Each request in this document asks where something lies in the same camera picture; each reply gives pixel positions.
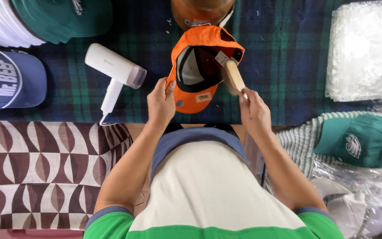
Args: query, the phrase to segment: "person's left hand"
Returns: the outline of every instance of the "person's left hand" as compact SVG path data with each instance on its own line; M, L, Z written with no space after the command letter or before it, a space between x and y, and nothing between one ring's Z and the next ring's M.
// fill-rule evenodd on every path
M171 81L165 90L167 77L160 79L154 90L147 96L148 123L166 129L175 115L175 100L173 91L176 81Z

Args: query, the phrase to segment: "handheld garment steamer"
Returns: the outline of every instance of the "handheld garment steamer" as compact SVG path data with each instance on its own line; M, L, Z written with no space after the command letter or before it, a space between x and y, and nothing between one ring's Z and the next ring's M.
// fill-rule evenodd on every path
M85 64L112 78L101 105L103 117L101 118L100 125L117 124L107 124L103 123L103 121L113 111L123 85L133 89L140 88L147 70L98 43L93 43L89 46L85 56Z

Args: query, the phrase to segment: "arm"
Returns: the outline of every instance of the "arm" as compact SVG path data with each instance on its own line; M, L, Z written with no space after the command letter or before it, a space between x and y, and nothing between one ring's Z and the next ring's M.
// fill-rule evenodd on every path
M141 134L107 176L95 203L94 213L109 206L121 206L134 212L157 142L175 114L175 81L165 90L160 79L147 96L149 120Z
M240 96L241 121L263 154L275 197L291 210L314 207L328 210L315 187L304 176L271 130L268 106L257 92L244 89L248 101Z

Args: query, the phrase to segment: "wooden brush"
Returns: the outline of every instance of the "wooden brush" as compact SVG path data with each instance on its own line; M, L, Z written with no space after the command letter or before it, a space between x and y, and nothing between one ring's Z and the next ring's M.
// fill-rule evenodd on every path
M245 88L244 81L233 60L226 62L222 76L225 80L226 88L231 95L243 95L246 100L248 99L247 95L242 93L242 90Z

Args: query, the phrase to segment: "green sleeve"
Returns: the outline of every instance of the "green sleeve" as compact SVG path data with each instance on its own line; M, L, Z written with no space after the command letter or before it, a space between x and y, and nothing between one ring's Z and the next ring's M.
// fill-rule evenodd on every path
M125 212L112 212L99 217L85 231L83 239L124 239L134 217Z
M306 212L297 215L318 239L344 239L338 226L327 216Z

